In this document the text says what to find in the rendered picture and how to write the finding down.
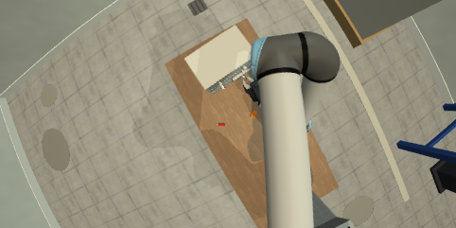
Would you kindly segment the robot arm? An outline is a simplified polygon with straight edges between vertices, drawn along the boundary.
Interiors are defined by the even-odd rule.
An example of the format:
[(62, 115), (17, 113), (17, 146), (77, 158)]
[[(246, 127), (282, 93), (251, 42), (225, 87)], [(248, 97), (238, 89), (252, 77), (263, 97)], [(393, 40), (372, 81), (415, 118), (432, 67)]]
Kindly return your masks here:
[(260, 100), (268, 228), (314, 228), (307, 131), (340, 65), (333, 43), (310, 31), (252, 44), (250, 85)]

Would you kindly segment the grey chest of drawers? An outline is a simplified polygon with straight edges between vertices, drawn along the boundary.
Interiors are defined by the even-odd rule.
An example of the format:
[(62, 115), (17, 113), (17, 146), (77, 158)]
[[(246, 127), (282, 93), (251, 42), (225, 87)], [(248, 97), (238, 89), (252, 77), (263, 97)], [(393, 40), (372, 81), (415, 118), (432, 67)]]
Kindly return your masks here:
[[(204, 90), (251, 59), (251, 45), (236, 25), (184, 58)], [(214, 94), (214, 93), (212, 93)]]

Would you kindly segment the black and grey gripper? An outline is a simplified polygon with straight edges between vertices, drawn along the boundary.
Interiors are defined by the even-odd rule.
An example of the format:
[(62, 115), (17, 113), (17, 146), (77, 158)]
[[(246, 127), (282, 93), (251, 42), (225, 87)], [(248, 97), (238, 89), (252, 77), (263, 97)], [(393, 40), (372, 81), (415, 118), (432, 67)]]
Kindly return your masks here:
[[(249, 82), (253, 82), (253, 81), (255, 80), (255, 79), (251, 79), (251, 78), (249, 78), (249, 77), (247, 77), (247, 76), (245, 76), (245, 78), (246, 78)], [(250, 95), (251, 99), (252, 99), (254, 102), (257, 101), (257, 102), (258, 102), (258, 106), (259, 106), (260, 100), (258, 100), (258, 99), (256, 98), (253, 89), (250, 88), (250, 86), (249, 86), (248, 84), (246, 84), (246, 81), (244, 81), (243, 78), (241, 78), (241, 80), (242, 80), (242, 84), (243, 84), (243, 87), (244, 87), (245, 92), (246, 92), (248, 95)]]

